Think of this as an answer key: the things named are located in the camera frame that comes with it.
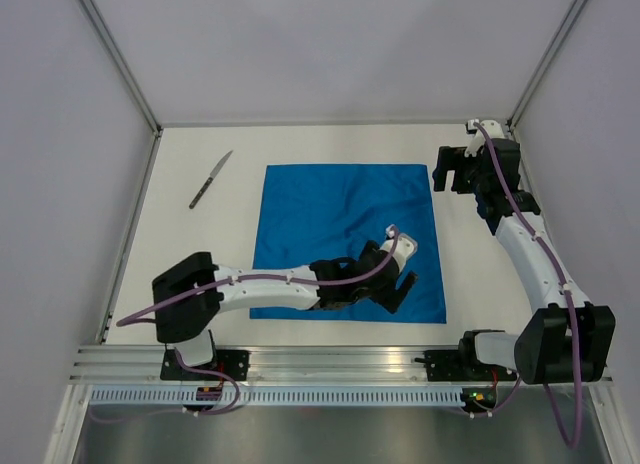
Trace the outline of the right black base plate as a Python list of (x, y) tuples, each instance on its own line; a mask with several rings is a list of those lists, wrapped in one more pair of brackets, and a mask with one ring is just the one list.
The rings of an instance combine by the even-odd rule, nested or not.
[(429, 382), (514, 382), (516, 374), (504, 367), (465, 360), (458, 350), (426, 350), (413, 359), (426, 371)]

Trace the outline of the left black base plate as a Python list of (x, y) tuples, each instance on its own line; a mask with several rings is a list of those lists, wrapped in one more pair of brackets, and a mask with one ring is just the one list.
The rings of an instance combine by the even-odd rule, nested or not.
[(194, 370), (187, 370), (179, 364), (175, 350), (166, 349), (160, 369), (160, 380), (185, 382), (220, 380), (217, 375), (203, 374), (203, 371), (215, 371), (235, 381), (244, 382), (247, 380), (249, 367), (248, 351), (222, 349), (216, 352), (212, 362), (194, 366)]

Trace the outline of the steak knife dark handle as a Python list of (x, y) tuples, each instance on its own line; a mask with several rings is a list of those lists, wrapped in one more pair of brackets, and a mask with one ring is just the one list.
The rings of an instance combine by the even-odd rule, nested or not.
[(231, 157), (231, 155), (233, 154), (233, 150), (228, 151), (219, 161), (218, 163), (214, 166), (214, 168), (212, 169), (212, 171), (210, 172), (209, 176), (207, 177), (207, 179), (205, 180), (205, 182), (202, 184), (202, 186), (200, 187), (200, 189), (198, 190), (198, 192), (196, 193), (196, 195), (194, 196), (194, 198), (191, 200), (191, 202), (189, 203), (188, 208), (190, 210), (193, 210), (197, 204), (199, 203), (199, 201), (202, 199), (203, 195), (207, 192), (207, 190), (209, 189), (209, 187), (211, 186), (211, 184), (213, 183), (214, 179), (217, 177), (217, 175), (220, 173), (220, 171), (222, 170), (222, 168), (225, 166), (225, 164), (227, 163), (227, 161), (229, 160), (229, 158)]

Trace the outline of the blue cloth napkin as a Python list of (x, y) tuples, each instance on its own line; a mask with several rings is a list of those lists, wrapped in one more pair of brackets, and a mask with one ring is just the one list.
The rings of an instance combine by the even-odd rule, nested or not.
[(422, 164), (292, 164), (266, 169), (253, 266), (280, 269), (356, 258), (396, 225), (418, 244), (406, 271), (417, 281), (398, 311), (369, 299), (337, 311), (254, 308), (253, 320), (443, 324), (445, 292), (430, 189)]

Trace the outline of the left aluminium frame post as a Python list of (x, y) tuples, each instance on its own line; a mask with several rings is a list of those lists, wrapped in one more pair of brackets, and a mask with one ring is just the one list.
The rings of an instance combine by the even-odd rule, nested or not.
[(107, 341), (110, 329), (113, 327), (114, 309), (116, 307), (130, 249), (133, 244), (135, 230), (142, 211), (151, 171), (157, 155), (159, 140), (162, 137), (163, 127), (144, 96), (96, 0), (75, 1), (79, 5), (101, 47), (106, 52), (108, 60), (115, 69), (121, 84), (124, 86), (136, 111), (143, 119), (146, 130), (149, 132), (149, 139), (143, 147), (143, 160), (140, 164), (138, 177), (136, 178), (131, 205), (125, 221), (124, 234), (117, 249), (113, 271), (108, 280), (103, 304), (103, 315), (94, 339), (96, 344), (104, 344)]

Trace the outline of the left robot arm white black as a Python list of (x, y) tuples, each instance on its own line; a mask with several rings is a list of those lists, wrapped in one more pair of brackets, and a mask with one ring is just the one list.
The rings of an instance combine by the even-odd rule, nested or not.
[(318, 260), (306, 266), (243, 271), (218, 265), (208, 252), (196, 252), (152, 281), (157, 341), (174, 345), (184, 369), (206, 380), (218, 368), (208, 326), (220, 313), (267, 307), (298, 311), (338, 311), (372, 301), (387, 313), (398, 311), (417, 280), (411, 271), (398, 278), (418, 249), (408, 235), (365, 244), (357, 259)]

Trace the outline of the right aluminium frame post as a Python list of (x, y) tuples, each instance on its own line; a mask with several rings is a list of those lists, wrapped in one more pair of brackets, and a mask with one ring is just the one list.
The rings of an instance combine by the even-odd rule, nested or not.
[(527, 81), (527, 84), (518, 98), (512, 112), (506, 119), (506, 127), (514, 133), (517, 125), (522, 120), (535, 93), (542, 84), (546, 75), (553, 66), (555, 60), (567, 44), (572, 32), (576, 28), (583, 12), (591, 0), (571, 0), (560, 23), (556, 27), (553, 36), (546, 46), (540, 60)]

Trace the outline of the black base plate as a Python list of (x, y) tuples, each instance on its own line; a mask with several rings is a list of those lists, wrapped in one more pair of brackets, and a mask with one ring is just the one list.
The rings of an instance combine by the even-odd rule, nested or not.
[(217, 375), (203, 374), (203, 371), (215, 371), (235, 381), (244, 382), (247, 380), (249, 367), (248, 351), (222, 349), (216, 352), (212, 362), (194, 366), (194, 370), (187, 370), (179, 364), (175, 350), (166, 349), (160, 369), (160, 380), (185, 382), (220, 380)]
[(426, 371), (429, 382), (514, 382), (516, 374), (504, 367), (465, 360), (458, 350), (426, 350), (413, 359)]

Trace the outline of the aluminium front rail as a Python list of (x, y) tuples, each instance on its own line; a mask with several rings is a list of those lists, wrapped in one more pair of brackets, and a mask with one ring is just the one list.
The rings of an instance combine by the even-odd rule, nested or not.
[[(220, 346), (249, 352), (248, 382), (266, 385), (401, 385), (429, 382), (413, 359), (452, 346)], [(72, 360), (69, 381), (82, 384), (156, 384), (162, 345), (85, 345)]]

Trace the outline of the aluminium frame post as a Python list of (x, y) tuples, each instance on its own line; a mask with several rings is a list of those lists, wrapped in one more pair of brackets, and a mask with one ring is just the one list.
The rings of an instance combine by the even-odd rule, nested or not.
[(553, 66), (555, 60), (567, 44), (572, 32), (576, 28), (583, 12), (591, 0), (571, 0), (560, 23), (556, 27), (553, 36), (546, 46), (540, 60), (527, 81), (527, 84), (518, 98), (512, 112), (506, 119), (506, 127), (514, 133), (517, 125), (522, 120), (535, 93), (542, 84), (546, 75)]
[(151, 171), (157, 155), (159, 140), (162, 137), (163, 127), (144, 96), (96, 0), (75, 1), (79, 5), (101, 47), (106, 52), (108, 60), (115, 69), (121, 84), (124, 86), (136, 111), (143, 119), (146, 130), (149, 132), (149, 139), (143, 147), (143, 160), (140, 164), (138, 177), (136, 178), (131, 205), (125, 221), (124, 234), (117, 249), (113, 271), (108, 280), (103, 304), (103, 315), (94, 339), (96, 344), (104, 344), (107, 341), (110, 329), (113, 327), (114, 309), (116, 307), (130, 249), (133, 244), (135, 230), (142, 211)]

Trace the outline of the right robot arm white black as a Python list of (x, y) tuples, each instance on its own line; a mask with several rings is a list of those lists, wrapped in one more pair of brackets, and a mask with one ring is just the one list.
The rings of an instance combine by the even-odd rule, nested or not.
[(520, 186), (518, 143), (495, 138), (476, 154), (442, 146), (432, 177), (441, 192), (471, 194), (520, 278), (532, 316), (518, 334), (473, 330), (459, 343), (459, 372), (478, 379), (492, 365), (516, 372), (527, 384), (597, 382), (603, 374), (616, 326), (613, 311), (595, 305), (570, 277), (553, 250), (541, 210)]

